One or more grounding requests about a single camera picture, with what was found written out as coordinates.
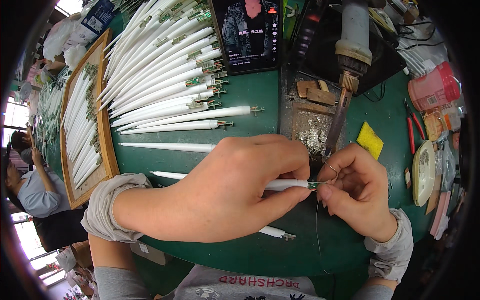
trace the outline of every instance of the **barcode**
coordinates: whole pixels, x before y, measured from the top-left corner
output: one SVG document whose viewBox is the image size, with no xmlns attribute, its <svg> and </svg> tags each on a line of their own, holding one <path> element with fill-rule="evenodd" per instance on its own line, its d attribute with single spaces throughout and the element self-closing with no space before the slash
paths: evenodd
<svg viewBox="0 0 480 300">
<path fill-rule="evenodd" d="M 427 101 L 428 101 L 428 104 L 430 104 L 430 105 L 435 104 L 435 103 L 437 103 L 437 97 L 432 96 L 430 98 L 427 98 Z"/>
</svg>

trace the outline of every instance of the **black hair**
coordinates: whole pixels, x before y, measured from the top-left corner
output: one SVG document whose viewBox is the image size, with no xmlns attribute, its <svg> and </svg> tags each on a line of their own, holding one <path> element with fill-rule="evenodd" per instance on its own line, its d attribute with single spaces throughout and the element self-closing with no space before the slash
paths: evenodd
<svg viewBox="0 0 480 300">
<path fill-rule="evenodd" d="M 10 151 L 12 150 L 12 143 L 7 144 L 7 151 L 5 152 L 5 155 L 2 157 L 2 162 L 1 162 L 1 177 L 3 180 L 7 180 L 8 178 L 8 166 L 10 165 Z M 7 194 L 8 199 L 10 199 L 10 202 L 15 205 L 18 209 L 26 213 L 24 206 L 18 200 L 17 195 L 13 193 L 8 187 L 5 186 L 5 191 Z"/>
<path fill-rule="evenodd" d="M 12 137 L 10 138 L 10 143 L 12 144 L 12 148 L 15 149 L 18 153 L 21 153 L 25 149 L 31 148 L 32 146 L 27 143 L 24 138 L 26 137 L 25 132 L 15 131 L 12 133 Z"/>
</svg>

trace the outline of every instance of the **yellow sponge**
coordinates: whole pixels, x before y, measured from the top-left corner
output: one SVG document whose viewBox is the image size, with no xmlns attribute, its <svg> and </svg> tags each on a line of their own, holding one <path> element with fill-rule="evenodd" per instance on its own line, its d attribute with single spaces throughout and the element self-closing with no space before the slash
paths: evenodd
<svg viewBox="0 0 480 300">
<path fill-rule="evenodd" d="M 365 150 L 370 152 L 370 154 L 378 160 L 380 153 L 384 147 L 383 141 L 378 137 L 378 135 L 373 131 L 373 129 L 368 125 L 367 122 L 363 123 L 361 127 L 360 134 L 357 138 L 357 143 L 362 146 Z"/>
</svg>

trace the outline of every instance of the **right hand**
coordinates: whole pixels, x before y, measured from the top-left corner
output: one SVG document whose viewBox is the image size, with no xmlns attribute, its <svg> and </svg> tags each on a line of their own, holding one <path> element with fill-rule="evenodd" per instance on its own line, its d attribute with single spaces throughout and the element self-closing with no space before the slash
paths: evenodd
<svg viewBox="0 0 480 300">
<path fill-rule="evenodd" d="M 388 177 L 384 166 L 357 144 L 333 154 L 318 174 L 317 199 L 328 213 L 348 223 L 357 233 L 379 242 L 389 241 L 397 221 L 388 209 Z"/>
<path fill-rule="evenodd" d="M 37 147 L 32 148 L 32 160 L 36 167 L 42 166 L 42 154 Z"/>
</svg>

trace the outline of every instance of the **red-handled pliers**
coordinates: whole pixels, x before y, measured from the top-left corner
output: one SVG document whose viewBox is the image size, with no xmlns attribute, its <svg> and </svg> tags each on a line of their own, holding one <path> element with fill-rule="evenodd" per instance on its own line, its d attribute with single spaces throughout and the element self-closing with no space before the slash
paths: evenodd
<svg viewBox="0 0 480 300">
<path fill-rule="evenodd" d="M 412 112 L 412 110 L 408 106 L 406 98 L 403 100 L 403 104 L 405 104 L 405 109 L 407 110 L 408 137 L 410 138 L 410 150 L 412 151 L 412 154 L 415 154 L 415 139 L 413 137 L 412 118 L 423 140 L 425 139 L 425 134 L 423 133 L 423 129 L 420 126 L 419 119 L 417 119 L 417 116 L 415 116 L 415 114 Z"/>
</svg>

